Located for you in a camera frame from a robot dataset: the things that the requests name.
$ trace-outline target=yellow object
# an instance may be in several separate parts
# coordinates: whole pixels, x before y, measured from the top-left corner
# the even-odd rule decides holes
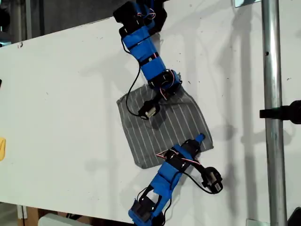
[[[5,157],[5,144],[6,139],[0,137],[0,161],[2,161]]]

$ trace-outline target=floor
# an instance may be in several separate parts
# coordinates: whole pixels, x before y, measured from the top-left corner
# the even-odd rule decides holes
[[[0,203],[1,226],[17,226],[17,217],[16,205]]]

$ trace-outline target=black plastic part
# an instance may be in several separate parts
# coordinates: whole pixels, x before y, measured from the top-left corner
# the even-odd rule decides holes
[[[140,116],[140,118],[148,120],[150,119],[150,117],[158,114],[158,112],[160,111],[159,101],[161,99],[162,95],[158,93],[152,100],[145,101],[142,108],[140,108],[140,110],[138,111],[138,115]],[[152,110],[152,108],[155,108],[155,113],[151,115],[146,114],[146,112],[149,113]]]
[[[135,200],[131,210],[139,216],[139,218],[146,222],[151,217],[152,208],[155,206],[155,203],[147,196],[143,197],[140,202]]]
[[[301,225],[301,207],[297,207],[287,221],[288,226]]]
[[[164,2],[164,0],[155,0],[154,1],[153,10],[156,13],[156,17],[153,19],[153,21],[155,23],[154,27],[149,29],[150,36],[154,35],[157,32],[160,32],[166,21],[167,12],[164,9],[163,2]],[[146,14],[144,5],[146,5],[148,8],[151,7],[150,0],[137,0],[137,4],[140,5],[142,14]],[[139,28],[136,27],[137,21],[138,21],[140,28],[143,25],[148,25],[151,22],[151,20],[149,20],[147,18],[143,20],[142,17],[137,16],[136,8],[133,5],[133,3],[130,1],[127,1],[121,7],[116,9],[113,12],[113,16],[118,23],[122,23],[124,26],[119,30],[121,37],[125,37],[126,34],[131,34],[134,31],[138,30]]]
[[[200,152],[200,145],[196,140],[186,140],[181,145],[193,158]]]
[[[162,226],[164,222],[164,215],[161,212],[158,216],[152,219],[152,226]]]
[[[156,17],[154,18],[155,26],[149,30],[150,36],[162,30],[167,18],[167,12],[164,9],[163,3],[160,1],[155,1],[154,4],[153,10],[156,13]]]
[[[148,85],[151,89],[159,88],[164,86],[164,84],[171,84],[173,82],[173,75],[169,71],[164,71],[158,74],[156,77],[148,81]]]
[[[261,119],[290,120],[294,124],[301,124],[301,100],[296,100],[289,106],[260,110]]]
[[[136,8],[132,2],[127,1],[121,7],[113,12],[113,16],[118,23],[126,23],[128,20],[135,18],[137,15]]]
[[[223,189],[222,177],[216,170],[216,168],[207,167],[205,168],[205,170],[203,170],[203,173],[201,173],[201,175],[203,179],[202,185],[204,187],[208,187],[212,193],[216,194]]]

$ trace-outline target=cloth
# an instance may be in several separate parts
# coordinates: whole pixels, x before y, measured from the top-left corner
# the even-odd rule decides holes
[[[144,101],[152,99],[156,93],[144,85],[128,97],[129,109],[137,113]],[[162,164],[164,159],[156,154],[194,139],[200,133],[205,135],[201,151],[213,148],[212,138],[205,119],[194,99],[181,88],[168,101],[160,101],[160,111],[150,120],[131,115],[126,107],[126,94],[117,101],[122,126],[127,137],[134,162],[142,169]]]

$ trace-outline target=black clamp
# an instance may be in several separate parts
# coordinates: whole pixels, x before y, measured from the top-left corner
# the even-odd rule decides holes
[[[260,110],[261,119],[290,120],[294,124],[301,124],[301,100],[296,100],[289,106]]]
[[[170,98],[172,95],[174,95],[180,88],[182,84],[177,83],[173,85],[172,87],[168,88],[167,90],[162,90],[164,94],[164,98]],[[160,104],[159,101],[163,98],[161,92],[158,92],[156,96],[151,99],[144,102],[143,106],[138,111],[138,114],[140,118],[149,120],[150,117],[156,115],[160,111]]]

